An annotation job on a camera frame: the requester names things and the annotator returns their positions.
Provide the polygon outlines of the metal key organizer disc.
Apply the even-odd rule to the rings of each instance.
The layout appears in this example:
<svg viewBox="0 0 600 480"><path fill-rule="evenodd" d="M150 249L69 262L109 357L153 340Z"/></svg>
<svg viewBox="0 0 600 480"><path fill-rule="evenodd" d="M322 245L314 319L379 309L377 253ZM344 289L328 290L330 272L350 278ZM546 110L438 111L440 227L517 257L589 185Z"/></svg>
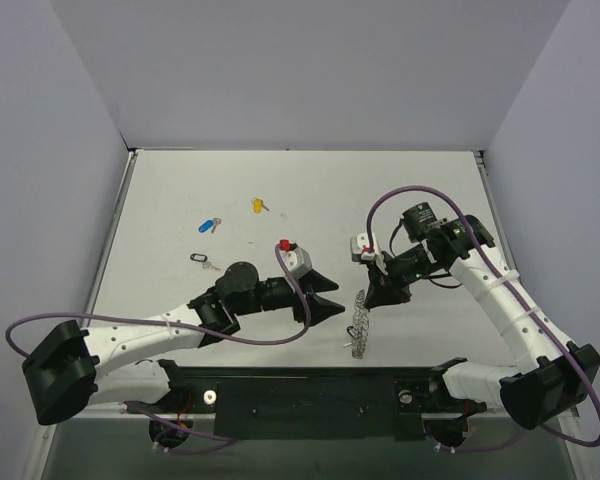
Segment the metal key organizer disc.
<svg viewBox="0 0 600 480"><path fill-rule="evenodd" d="M352 323L358 333L356 343L351 347L351 354L354 359L361 360L364 358L369 332L369 310L365 307L366 292L360 290L354 299L354 312L352 315Z"/></svg>

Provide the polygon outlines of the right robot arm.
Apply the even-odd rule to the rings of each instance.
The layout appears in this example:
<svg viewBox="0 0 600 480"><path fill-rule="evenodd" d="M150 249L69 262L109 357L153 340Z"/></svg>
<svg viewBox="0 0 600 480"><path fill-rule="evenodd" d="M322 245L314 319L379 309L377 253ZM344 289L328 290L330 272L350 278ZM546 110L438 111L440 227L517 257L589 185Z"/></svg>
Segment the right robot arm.
<svg viewBox="0 0 600 480"><path fill-rule="evenodd" d="M599 353L578 345L544 315L476 217L439 219L422 202L404 212L402 226L414 245L397 256L381 250L374 235L360 233L350 241L353 261L368 271L365 308L407 303L411 284L444 271L471 294L513 358L510 367L444 364L426 386L433 406L448 409L459 400L497 405L533 430L586 399Z"/></svg>

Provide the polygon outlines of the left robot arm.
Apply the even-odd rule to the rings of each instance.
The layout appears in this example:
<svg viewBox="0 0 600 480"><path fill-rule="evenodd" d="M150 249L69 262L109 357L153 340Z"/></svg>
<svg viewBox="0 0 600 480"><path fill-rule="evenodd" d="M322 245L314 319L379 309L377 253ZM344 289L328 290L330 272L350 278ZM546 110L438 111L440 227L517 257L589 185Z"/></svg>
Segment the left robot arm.
<svg viewBox="0 0 600 480"><path fill-rule="evenodd" d="M239 317L291 309L309 329L344 312L323 298L338 284L297 261L283 264L281 277L262 280L256 267L237 262L197 298L149 319L105 320L82 328L57 324L26 355L22 370L41 425L54 425L90 404L123 400L155 404L172 412L186 397L184 384L166 374L140 374L138 362L174 350L237 342Z"/></svg>

